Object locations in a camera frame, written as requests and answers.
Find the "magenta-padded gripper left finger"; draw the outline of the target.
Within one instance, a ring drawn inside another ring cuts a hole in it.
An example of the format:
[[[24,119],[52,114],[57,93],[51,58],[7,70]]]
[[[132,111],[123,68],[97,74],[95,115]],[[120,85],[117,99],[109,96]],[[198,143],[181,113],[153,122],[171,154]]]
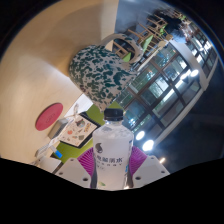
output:
[[[84,188],[96,187],[95,160],[93,149],[78,158],[69,158],[57,171],[57,175]]]

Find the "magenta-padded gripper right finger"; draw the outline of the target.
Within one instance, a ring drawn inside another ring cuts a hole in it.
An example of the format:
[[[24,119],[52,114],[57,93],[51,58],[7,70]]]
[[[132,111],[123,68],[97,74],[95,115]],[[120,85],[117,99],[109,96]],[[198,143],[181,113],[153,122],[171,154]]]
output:
[[[134,146],[129,159],[128,186],[140,188],[169,175],[168,170],[151,155]]]

